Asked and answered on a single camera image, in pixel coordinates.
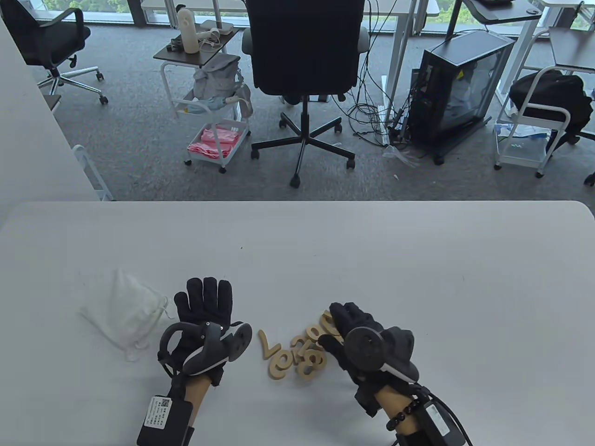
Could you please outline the person's left hand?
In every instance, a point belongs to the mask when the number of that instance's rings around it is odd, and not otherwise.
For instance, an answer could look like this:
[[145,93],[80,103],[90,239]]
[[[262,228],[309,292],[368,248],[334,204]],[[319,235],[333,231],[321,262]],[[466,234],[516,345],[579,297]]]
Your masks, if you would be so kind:
[[196,376],[219,385],[223,367],[244,354],[251,342],[251,325],[231,321],[232,286],[206,277],[187,281],[174,296],[179,321],[162,334],[157,359],[171,378],[170,395],[181,397]]

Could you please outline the person's right hand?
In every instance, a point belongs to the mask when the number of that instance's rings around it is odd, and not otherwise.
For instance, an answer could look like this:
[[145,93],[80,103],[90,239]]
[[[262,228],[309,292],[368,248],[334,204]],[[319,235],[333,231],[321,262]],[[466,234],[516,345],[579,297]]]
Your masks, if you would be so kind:
[[415,344],[412,331],[397,326],[384,328],[355,303],[332,303],[330,315],[344,340],[354,329],[376,333],[371,344],[362,346],[360,361],[353,361],[344,342],[330,334],[320,335],[317,341],[356,384],[355,399],[368,416],[373,418],[380,410],[376,394],[386,386],[406,396],[412,395],[410,384],[419,380],[419,371],[411,361]]

